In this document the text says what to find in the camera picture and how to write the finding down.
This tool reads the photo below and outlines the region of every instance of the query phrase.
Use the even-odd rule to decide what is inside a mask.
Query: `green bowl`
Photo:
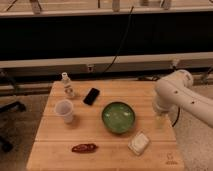
[[[113,102],[104,108],[102,120],[109,131],[122,134],[133,127],[135,113],[129,105],[123,102]]]

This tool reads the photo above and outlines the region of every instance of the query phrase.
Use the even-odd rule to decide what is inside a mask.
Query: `red chili pepper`
[[[94,152],[98,148],[95,144],[79,144],[72,148],[72,152],[76,153],[87,153],[87,152]]]

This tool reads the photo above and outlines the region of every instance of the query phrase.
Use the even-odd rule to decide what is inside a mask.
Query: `black phone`
[[[85,104],[92,105],[95,99],[97,98],[97,96],[99,95],[99,93],[100,91],[98,89],[92,88],[87,94],[87,96],[85,97],[83,102]]]

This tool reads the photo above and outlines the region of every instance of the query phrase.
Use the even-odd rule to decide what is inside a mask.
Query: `paper cup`
[[[73,120],[73,103],[70,100],[60,100],[56,103],[54,112],[63,118],[65,123],[71,123]]]

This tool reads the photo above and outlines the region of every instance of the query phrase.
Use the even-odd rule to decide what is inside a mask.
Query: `white bottle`
[[[73,88],[71,86],[71,80],[66,72],[63,72],[62,74],[62,80],[61,82],[64,84],[64,91],[68,98],[74,98],[75,93],[73,91]]]

